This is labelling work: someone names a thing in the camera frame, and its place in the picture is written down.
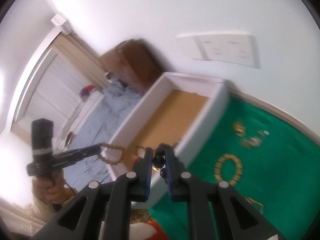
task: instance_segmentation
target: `white box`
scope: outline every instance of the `white box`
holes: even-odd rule
[[[175,155],[187,168],[202,149],[227,108],[229,94],[223,79],[192,74],[163,73],[122,123],[109,143],[123,147],[129,146],[173,89],[197,93],[209,98],[175,148]],[[119,151],[108,149],[103,154],[110,160],[116,160]],[[123,163],[116,166],[107,165],[107,167],[113,180],[128,172]],[[149,200],[146,203],[133,203],[133,206],[150,208],[166,191],[164,179],[157,173],[151,179]]]

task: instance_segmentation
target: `gold ring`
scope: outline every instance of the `gold ring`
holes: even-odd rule
[[[224,180],[221,175],[221,168],[226,160],[233,160],[233,162],[236,165],[236,173],[234,174],[233,178],[230,181],[228,181],[230,185],[234,186],[235,184],[237,184],[237,182],[241,178],[242,163],[240,159],[233,154],[224,154],[218,159],[218,161],[216,162],[216,165],[214,166],[214,177],[218,182]]]

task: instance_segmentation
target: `human hand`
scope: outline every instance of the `human hand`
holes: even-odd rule
[[[54,171],[52,179],[37,177],[32,178],[32,187],[34,195],[45,203],[62,204],[68,200],[70,192],[64,187],[63,170]]]

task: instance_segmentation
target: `triangular cutout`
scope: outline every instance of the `triangular cutout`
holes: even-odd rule
[[[246,230],[258,224],[258,221],[236,198],[232,197],[231,203],[236,212],[236,216],[242,230]]]
[[[68,228],[72,231],[75,230],[77,228],[79,219],[81,217],[86,202],[87,197],[82,196],[72,206],[72,208],[58,220],[58,225]]]

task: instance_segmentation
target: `silver screw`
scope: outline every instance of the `silver screw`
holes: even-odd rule
[[[98,186],[99,186],[99,182],[95,180],[89,183],[89,188],[97,188]]]
[[[219,182],[219,187],[223,187],[223,188],[229,187],[229,183],[224,181],[224,180],[220,181]]]
[[[133,179],[133,178],[135,178],[137,176],[137,173],[135,173],[134,171],[129,171],[128,173],[127,173],[127,177],[129,178],[129,179]]]
[[[189,179],[191,177],[191,173],[185,171],[185,172],[181,173],[181,177],[183,177],[184,179]]]

